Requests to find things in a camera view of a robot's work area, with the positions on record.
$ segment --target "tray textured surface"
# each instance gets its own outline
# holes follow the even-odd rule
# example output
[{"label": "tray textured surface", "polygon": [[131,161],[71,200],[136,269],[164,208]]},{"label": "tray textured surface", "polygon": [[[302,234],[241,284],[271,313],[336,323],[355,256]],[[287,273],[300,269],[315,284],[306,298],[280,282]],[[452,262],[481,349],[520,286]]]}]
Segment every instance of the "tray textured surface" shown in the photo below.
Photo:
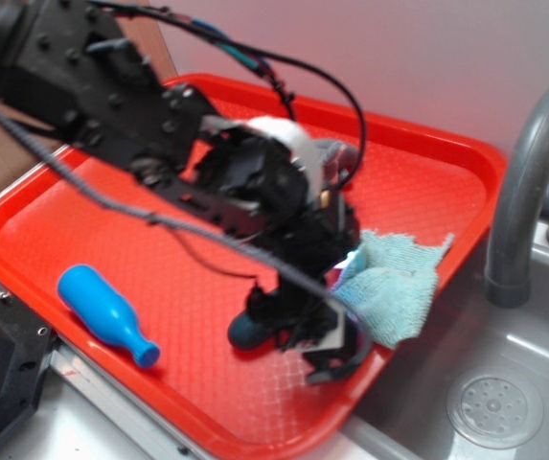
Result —
[{"label": "tray textured surface", "polygon": [[[229,117],[261,113],[209,96]],[[305,125],[313,137],[355,141],[316,123]],[[377,139],[377,132],[371,134]],[[68,149],[63,161],[109,196],[195,221],[138,187],[127,173],[77,150]],[[492,161],[497,176],[503,165],[495,157]],[[421,244],[440,244],[449,233],[459,237],[446,256],[452,259],[444,264],[442,283],[486,230],[485,216],[491,216],[495,179],[484,180],[460,164],[370,142],[365,163],[345,193],[362,228],[415,235]],[[187,238],[211,263],[256,273],[265,287],[274,286],[271,269],[209,241]],[[143,333],[162,351],[153,368],[139,370],[129,354],[103,346],[63,306],[57,281],[75,264],[93,265],[134,306]],[[0,282],[106,372],[221,457],[281,458],[309,449],[339,426],[391,356],[375,347],[351,378],[306,386],[309,367],[293,351],[281,354],[269,343],[250,353],[234,351],[227,326],[242,310],[251,281],[208,271],[170,232],[103,210],[46,170],[0,202]]]}]

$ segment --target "red tray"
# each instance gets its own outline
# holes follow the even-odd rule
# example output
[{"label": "red tray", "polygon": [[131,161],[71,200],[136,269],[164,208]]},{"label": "red tray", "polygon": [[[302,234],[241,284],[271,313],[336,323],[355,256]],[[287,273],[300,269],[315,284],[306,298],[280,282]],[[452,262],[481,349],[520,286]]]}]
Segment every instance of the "red tray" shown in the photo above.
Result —
[{"label": "red tray", "polygon": [[[284,116],[266,89],[204,75],[176,80],[197,85],[229,117]],[[351,110],[303,98],[296,109],[314,137],[355,141]],[[486,232],[505,162],[468,138],[372,114],[367,121],[365,163],[345,196],[362,228],[415,235],[422,244],[440,244],[455,234],[438,268],[442,288]],[[125,172],[74,149],[62,159],[110,196],[192,220]],[[264,285],[273,286],[270,269],[189,238],[211,262],[258,273]],[[129,354],[102,345],[63,306],[57,280],[75,264],[96,267],[138,311],[143,332],[162,350],[153,368],[140,370]],[[250,281],[205,270],[165,230],[100,209],[47,169],[0,200],[0,282],[222,458],[289,458],[314,447],[340,426],[392,356],[376,346],[350,378],[306,386],[309,368],[293,351],[281,354],[271,344],[251,353],[234,351],[227,326],[242,310]]]}]

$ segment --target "blue plastic bottle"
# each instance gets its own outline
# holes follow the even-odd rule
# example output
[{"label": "blue plastic bottle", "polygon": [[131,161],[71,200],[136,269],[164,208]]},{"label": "blue plastic bottle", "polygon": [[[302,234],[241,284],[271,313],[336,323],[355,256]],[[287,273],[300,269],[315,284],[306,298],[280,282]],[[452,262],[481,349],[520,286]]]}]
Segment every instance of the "blue plastic bottle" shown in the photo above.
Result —
[{"label": "blue plastic bottle", "polygon": [[99,340],[126,347],[140,367],[157,361],[159,347],[140,333],[134,309],[91,266],[69,268],[59,279],[57,292]]}]

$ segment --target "blue cloth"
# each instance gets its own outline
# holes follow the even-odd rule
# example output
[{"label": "blue cloth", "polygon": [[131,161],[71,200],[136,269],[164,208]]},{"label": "blue cloth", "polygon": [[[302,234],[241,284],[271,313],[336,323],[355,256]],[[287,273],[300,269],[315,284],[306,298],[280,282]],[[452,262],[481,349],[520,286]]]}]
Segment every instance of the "blue cloth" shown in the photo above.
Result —
[{"label": "blue cloth", "polygon": [[452,241],[448,235],[440,246],[421,246],[408,235],[364,230],[332,291],[363,319],[375,342],[393,349],[421,332],[438,286],[436,267]]}]

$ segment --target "white wall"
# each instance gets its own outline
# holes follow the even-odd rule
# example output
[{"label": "white wall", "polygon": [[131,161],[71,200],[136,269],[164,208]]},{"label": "white wall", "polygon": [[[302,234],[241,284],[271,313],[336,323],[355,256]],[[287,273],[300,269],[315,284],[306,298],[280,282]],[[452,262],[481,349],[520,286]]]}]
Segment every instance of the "white wall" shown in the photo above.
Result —
[{"label": "white wall", "polygon": [[[486,141],[510,155],[549,87],[549,0],[151,0],[238,41],[331,71],[365,109]],[[180,74],[254,78],[192,36],[162,27]],[[340,102],[281,66],[298,94]]]}]

